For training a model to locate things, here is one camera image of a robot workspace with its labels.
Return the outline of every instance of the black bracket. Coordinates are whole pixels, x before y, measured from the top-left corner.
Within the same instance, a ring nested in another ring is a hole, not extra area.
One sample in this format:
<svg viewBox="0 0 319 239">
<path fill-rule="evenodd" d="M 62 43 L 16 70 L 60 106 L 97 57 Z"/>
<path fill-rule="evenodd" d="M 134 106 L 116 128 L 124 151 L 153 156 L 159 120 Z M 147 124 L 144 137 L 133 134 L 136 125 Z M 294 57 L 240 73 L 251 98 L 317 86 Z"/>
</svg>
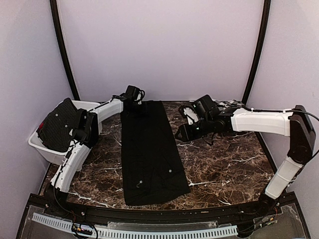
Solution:
<svg viewBox="0 0 319 239">
<path fill-rule="evenodd" d="M 313 157 L 316 132 L 303 106 L 296 106 L 290 117 L 290 150 L 288 157 L 300 164 L 308 163 Z"/>
</svg>

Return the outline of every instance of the folded black garment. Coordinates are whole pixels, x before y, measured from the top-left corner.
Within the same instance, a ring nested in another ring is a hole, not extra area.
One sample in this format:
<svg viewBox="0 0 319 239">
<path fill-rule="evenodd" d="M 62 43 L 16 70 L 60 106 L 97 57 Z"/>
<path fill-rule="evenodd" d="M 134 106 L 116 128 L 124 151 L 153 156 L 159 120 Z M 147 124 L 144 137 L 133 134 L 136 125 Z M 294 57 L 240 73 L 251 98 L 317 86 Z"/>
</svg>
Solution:
<svg viewBox="0 0 319 239">
<path fill-rule="evenodd" d="M 143 102 L 146 112 L 121 113 L 122 173 L 129 206 L 163 203 L 189 193 L 184 167 L 162 102 Z"/>
<path fill-rule="evenodd" d="M 77 109 L 70 98 L 66 98 L 50 112 L 37 129 L 39 138 L 49 149 L 66 152 L 69 148 Z"/>
</svg>

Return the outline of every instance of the black frame pole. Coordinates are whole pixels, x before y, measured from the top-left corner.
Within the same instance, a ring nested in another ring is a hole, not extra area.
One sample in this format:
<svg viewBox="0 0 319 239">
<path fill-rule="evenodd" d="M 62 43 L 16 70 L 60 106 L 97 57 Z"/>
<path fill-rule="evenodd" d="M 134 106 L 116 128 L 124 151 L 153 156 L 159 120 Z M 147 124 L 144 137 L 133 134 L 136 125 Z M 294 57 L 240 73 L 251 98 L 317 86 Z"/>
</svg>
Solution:
<svg viewBox="0 0 319 239">
<path fill-rule="evenodd" d="M 248 102 L 248 98 L 249 98 L 251 89 L 252 89 L 253 84 L 254 84 L 261 52 L 263 49 L 265 35 L 266 35 L 266 29 L 267 29 L 267 23 L 268 23 L 268 17 L 269 17 L 269 11 L 270 11 L 270 2 L 271 2 L 271 0 L 264 1 L 263 15 L 261 18 L 261 24 L 260 24 L 260 29 L 259 29 L 259 35 L 258 35 L 254 60 L 253 60 L 253 64 L 252 64 L 251 69 L 250 69 L 247 85 L 246 85 L 244 96 L 242 99 L 242 102 L 244 104 L 246 104 Z"/>
<path fill-rule="evenodd" d="M 70 88 L 72 91 L 72 95 L 73 95 L 75 100 L 79 101 L 80 96 L 79 96 L 78 90 L 77 90 L 76 85 L 75 85 L 75 81 L 74 81 L 74 77 L 73 77 L 73 74 L 71 71 L 69 58 L 68 58 L 65 44 L 64 44 L 62 28 L 61 28 L 61 23 L 60 23 L 60 18 L 59 18 L 59 11 L 58 11 L 58 6 L 57 6 L 56 0 L 50 0 L 50 5 L 51 5 L 51 12 L 52 12 L 52 18 L 53 18 L 56 39 L 58 41 L 65 73 L 66 73 L 66 76 L 68 78 L 68 82 L 69 82 L 69 85 L 70 85 Z"/>
</svg>

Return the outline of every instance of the black cable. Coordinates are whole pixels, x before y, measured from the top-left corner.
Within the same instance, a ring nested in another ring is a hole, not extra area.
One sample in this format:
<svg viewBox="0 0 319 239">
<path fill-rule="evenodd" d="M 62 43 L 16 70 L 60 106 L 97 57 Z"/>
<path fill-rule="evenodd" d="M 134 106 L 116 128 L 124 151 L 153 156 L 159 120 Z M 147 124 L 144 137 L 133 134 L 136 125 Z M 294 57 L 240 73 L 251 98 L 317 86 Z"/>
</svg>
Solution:
<svg viewBox="0 0 319 239">
<path fill-rule="evenodd" d="M 61 174 L 61 172 L 59 172 L 58 175 L 56 176 L 56 179 L 55 179 L 55 182 L 54 182 L 54 186 L 53 186 L 53 196 L 54 196 L 54 199 L 55 199 L 56 203 L 57 203 L 57 204 L 59 205 L 59 207 L 60 207 L 61 209 L 63 209 L 64 211 L 66 211 L 66 212 L 68 212 L 68 213 L 71 213 L 72 215 L 74 215 L 74 216 L 76 216 L 76 217 L 82 218 L 82 219 L 87 223 L 87 225 L 88 225 L 90 228 L 92 228 L 93 230 L 95 230 L 95 233 L 96 233 L 96 237 L 95 237 L 95 238 L 98 239 L 98 238 L 99 238 L 98 230 L 95 228 L 95 226 L 94 226 L 93 224 L 91 224 L 90 222 L 86 221 L 84 217 L 79 216 L 79 215 L 75 214 L 74 212 L 65 209 L 65 208 L 59 203 L 59 201 L 57 200 L 56 194 L 55 194 L 55 186 L 56 186 L 56 183 L 57 183 L 57 181 L 58 181 L 58 178 L 59 178 L 60 174 Z"/>
<path fill-rule="evenodd" d="M 306 112 L 306 111 L 298 111 L 298 110 L 294 110 L 294 109 L 292 109 L 292 110 L 286 110 L 286 111 L 283 111 L 283 110 L 255 110 L 254 108 L 251 108 L 251 109 L 250 109 L 250 108 L 248 108 L 248 107 L 246 107 L 246 106 L 244 106 L 243 108 L 244 108 L 245 110 L 251 111 L 251 112 L 273 112 L 273 113 L 284 113 L 284 112 L 290 113 L 290 112 L 293 112 L 293 113 L 303 113 L 303 114 L 305 114 L 305 115 L 309 115 L 309 116 L 315 118 L 315 119 L 319 122 L 319 118 L 318 118 L 317 116 L 315 116 L 315 115 L 313 115 L 313 114 L 311 114 L 311 113 L 309 113 L 309 112 Z M 317 152 L 311 157 L 311 159 L 313 159 L 314 157 L 316 157 L 318 153 L 319 153 L 319 149 L 318 149 Z"/>
<path fill-rule="evenodd" d="M 255 222 L 253 225 L 251 225 L 250 227 L 244 229 L 244 230 L 241 230 L 241 231 L 238 231 L 238 233 L 243 233 L 243 232 L 246 232 L 247 230 L 249 230 L 250 228 L 254 227 L 255 225 L 257 225 L 258 223 L 260 223 L 264 218 L 266 218 L 267 215 L 265 215 L 264 217 L 262 217 L 261 219 L 259 219 L 257 222 Z"/>
</svg>

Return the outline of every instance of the white basket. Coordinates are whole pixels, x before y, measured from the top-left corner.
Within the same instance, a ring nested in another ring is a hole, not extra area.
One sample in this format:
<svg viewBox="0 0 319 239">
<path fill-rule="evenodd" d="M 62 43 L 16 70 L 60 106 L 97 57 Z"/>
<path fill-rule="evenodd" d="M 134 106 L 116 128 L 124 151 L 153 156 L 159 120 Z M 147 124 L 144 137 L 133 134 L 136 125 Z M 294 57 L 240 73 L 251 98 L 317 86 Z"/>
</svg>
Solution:
<svg viewBox="0 0 319 239">
<path fill-rule="evenodd" d="M 77 109 L 85 109 L 85 110 L 90 110 L 100 105 L 97 102 L 86 102 L 86 101 L 72 101 L 72 102 Z M 99 133 L 101 133 L 101 131 L 102 131 L 102 123 L 99 123 Z M 60 165 L 62 162 L 62 159 L 66 155 L 66 152 L 58 152 L 45 147 L 41 143 L 40 139 L 38 138 L 38 134 L 36 131 L 33 132 L 33 134 L 28 140 L 28 143 L 32 147 L 35 147 L 36 150 L 38 150 L 39 153 L 50 163 Z"/>
</svg>

